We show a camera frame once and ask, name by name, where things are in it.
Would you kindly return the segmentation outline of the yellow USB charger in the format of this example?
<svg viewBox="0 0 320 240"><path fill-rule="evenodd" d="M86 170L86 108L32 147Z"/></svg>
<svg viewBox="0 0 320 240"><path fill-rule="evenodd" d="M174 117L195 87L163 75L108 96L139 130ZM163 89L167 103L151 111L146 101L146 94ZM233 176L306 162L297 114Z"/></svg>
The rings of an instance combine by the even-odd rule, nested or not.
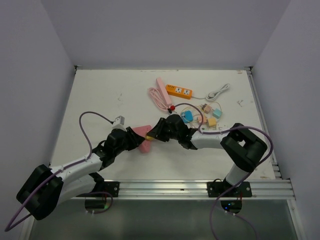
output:
<svg viewBox="0 0 320 240"><path fill-rule="evenodd" d="M145 137L145 139L148 140L148 141L152 141L154 138L147 135L147 136Z"/></svg>

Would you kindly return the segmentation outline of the blue plug adapter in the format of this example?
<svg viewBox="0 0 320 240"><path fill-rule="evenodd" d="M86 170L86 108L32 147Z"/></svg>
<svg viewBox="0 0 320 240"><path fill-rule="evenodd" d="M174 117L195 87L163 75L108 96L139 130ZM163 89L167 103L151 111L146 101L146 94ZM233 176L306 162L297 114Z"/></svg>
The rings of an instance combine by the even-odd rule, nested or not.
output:
<svg viewBox="0 0 320 240"><path fill-rule="evenodd" d="M191 123L194 120L193 113L190 110L181 112L180 114L184 123Z"/></svg>

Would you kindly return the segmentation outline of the orange power strip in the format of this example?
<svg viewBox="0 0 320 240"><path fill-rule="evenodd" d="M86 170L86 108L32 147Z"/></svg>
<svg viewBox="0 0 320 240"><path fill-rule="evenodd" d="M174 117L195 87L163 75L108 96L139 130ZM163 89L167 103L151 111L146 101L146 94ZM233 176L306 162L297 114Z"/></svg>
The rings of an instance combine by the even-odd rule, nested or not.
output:
<svg viewBox="0 0 320 240"><path fill-rule="evenodd" d="M174 96L174 97L178 97L186 100L190 100L192 98L193 91L190 89L175 86L175 85L170 85L170 84L167 84L165 86L165 89L170 96Z"/></svg>

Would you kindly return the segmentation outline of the pink long power strip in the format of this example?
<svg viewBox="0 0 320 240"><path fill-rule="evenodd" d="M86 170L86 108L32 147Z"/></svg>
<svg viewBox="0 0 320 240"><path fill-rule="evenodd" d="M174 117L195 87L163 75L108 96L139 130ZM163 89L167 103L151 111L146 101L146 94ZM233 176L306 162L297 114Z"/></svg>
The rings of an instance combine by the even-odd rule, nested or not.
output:
<svg viewBox="0 0 320 240"><path fill-rule="evenodd" d="M169 94L168 94L168 92L166 90L166 86L165 86L162 78L161 77L157 77L155 82L156 82L159 94L160 94L162 100L164 101L164 104L167 107L170 107L173 103L172 103L171 98L169 97Z"/></svg>

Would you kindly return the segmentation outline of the peach USB charger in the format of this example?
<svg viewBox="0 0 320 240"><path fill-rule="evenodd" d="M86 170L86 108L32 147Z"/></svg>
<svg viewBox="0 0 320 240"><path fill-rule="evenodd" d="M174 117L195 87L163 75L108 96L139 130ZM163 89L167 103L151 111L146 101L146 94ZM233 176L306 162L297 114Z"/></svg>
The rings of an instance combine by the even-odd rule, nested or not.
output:
<svg viewBox="0 0 320 240"><path fill-rule="evenodd" d="M199 125L200 124L205 125L207 123L207 119L208 118L205 115L204 116L201 116L201 115L197 116L197 122Z"/></svg>

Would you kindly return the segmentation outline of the pink plug charger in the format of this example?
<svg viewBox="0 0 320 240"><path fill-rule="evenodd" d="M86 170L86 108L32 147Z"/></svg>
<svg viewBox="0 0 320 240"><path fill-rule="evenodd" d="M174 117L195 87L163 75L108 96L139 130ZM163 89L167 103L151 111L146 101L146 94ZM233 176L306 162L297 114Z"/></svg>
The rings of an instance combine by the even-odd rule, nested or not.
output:
<svg viewBox="0 0 320 240"><path fill-rule="evenodd" d="M206 103L202 104L200 106L200 108L201 108L202 112L205 113L205 114L210 114L212 112L212 110L213 110L212 107L210 105L206 104Z"/></svg>

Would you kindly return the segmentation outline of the yellow plug charger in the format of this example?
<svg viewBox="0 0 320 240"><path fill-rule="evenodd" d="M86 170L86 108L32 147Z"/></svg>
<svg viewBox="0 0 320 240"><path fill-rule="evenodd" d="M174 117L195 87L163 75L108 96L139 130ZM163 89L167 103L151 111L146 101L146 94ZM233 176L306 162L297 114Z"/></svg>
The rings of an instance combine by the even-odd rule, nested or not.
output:
<svg viewBox="0 0 320 240"><path fill-rule="evenodd" d="M216 127L217 126L217 120L213 118L207 118L206 119L206 125L211 128L211 127Z"/></svg>

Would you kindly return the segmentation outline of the teal plug charger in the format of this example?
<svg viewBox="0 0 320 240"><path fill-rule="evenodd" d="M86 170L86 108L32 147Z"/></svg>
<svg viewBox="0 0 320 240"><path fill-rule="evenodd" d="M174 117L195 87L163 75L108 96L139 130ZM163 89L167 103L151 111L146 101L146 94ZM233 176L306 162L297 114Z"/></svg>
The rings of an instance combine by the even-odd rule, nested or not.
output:
<svg viewBox="0 0 320 240"><path fill-rule="evenodd" d="M212 112L212 116L216 119L220 119L221 116L222 116L222 111L218 108L214 109L213 112Z"/></svg>

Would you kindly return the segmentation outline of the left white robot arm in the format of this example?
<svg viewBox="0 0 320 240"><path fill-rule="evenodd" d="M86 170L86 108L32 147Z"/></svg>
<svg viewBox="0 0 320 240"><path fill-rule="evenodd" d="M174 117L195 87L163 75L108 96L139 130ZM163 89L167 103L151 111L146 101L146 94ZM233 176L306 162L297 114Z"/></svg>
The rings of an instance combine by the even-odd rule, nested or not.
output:
<svg viewBox="0 0 320 240"><path fill-rule="evenodd" d="M145 138L131 127L113 129L106 140L91 150L91 155L49 168L42 164L35 168L16 199L36 219L49 216L56 206L80 195L107 196L110 188L104 183L99 171L114 163L124 151L138 148Z"/></svg>

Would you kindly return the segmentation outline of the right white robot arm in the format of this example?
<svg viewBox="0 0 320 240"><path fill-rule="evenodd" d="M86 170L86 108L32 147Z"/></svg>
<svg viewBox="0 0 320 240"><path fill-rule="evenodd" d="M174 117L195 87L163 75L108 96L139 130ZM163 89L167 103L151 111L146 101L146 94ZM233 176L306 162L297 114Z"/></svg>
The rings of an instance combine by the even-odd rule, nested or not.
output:
<svg viewBox="0 0 320 240"><path fill-rule="evenodd" d="M161 142L176 140L188 150L223 149L233 161L222 185L223 192L231 197L241 190L241 181L255 170L268 148L262 139L241 123L223 132L205 133L188 127L177 114L162 117L146 135Z"/></svg>

